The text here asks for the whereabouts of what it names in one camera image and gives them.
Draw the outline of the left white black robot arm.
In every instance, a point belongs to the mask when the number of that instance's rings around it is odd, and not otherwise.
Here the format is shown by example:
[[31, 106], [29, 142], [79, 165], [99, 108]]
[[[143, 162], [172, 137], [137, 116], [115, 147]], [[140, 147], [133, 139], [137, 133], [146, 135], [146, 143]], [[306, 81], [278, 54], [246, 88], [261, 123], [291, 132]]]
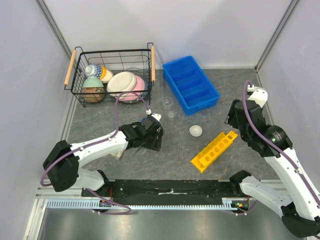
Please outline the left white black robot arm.
[[106, 196], [110, 185], [104, 172], [83, 167], [103, 156], [132, 148], [159, 151], [164, 134], [160, 120], [161, 115], [153, 113], [140, 122], [124, 124], [110, 134], [89, 141], [57, 142], [42, 164], [50, 181], [48, 185], [56, 192], [78, 187], [89, 188], [99, 197]]

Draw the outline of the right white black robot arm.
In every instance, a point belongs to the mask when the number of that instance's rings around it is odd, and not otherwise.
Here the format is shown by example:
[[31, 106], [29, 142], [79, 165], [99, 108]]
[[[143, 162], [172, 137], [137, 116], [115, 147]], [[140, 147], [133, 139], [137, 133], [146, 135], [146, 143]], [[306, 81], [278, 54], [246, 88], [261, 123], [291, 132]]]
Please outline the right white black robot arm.
[[286, 132], [267, 124], [263, 108], [251, 99], [234, 99], [225, 122], [239, 130], [248, 147], [273, 168], [288, 195], [261, 183], [246, 170], [230, 177], [230, 193], [235, 197], [248, 195], [271, 209], [297, 238], [319, 239], [320, 193], [301, 166]]

